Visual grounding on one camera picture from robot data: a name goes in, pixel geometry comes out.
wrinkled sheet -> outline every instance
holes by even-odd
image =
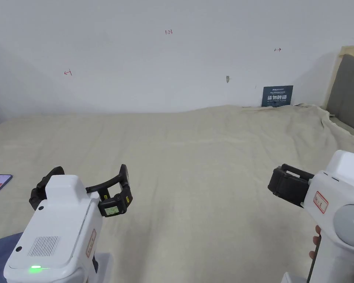
[[[308,274],[314,221],[268,189],[282,163],[316,173],[354,136],[316,106],[221,106],[185,113],[30,116],[0,125],[0,238],[32,217],[53,167],[85,186],[129,169],[134,201],[104,219],[112,281],[279,283]],[[119,188],[111,189],[112,194]]]

sign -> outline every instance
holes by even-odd
[[[280,107],[291,104],[293,85],[265,86],[262,95],[262,107]]]

sticker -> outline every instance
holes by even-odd
[[[93,249],[94,240],[96,239],[96,236],[97,236],[96,230],[93,229],[91,239],[89,240],[88,247],[86,247],[86,252],[85,252],[88,258],[89,256],[91,256],[91,252]]]
[[[322,196],[321,193],[319,193],[319,191],[316,192],[315,197],[313,198],[313,202],[320,209],[322,214],[324,214],[325,210],[327,210],[328,208],[329,202],[325,200],[325,198]]]
[[[116,213],[119,212],[118,206],[113,206],[113,207],[105,208],[105,212],[107,213],[107,215],[116,214]]]

handle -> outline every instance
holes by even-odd
[[[307,282],[354,283],[354,252],[338,247],[321,231]]]

upholstered headboard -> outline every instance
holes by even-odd
[[[354,128],[354,56],[343,56],[326,109]]]

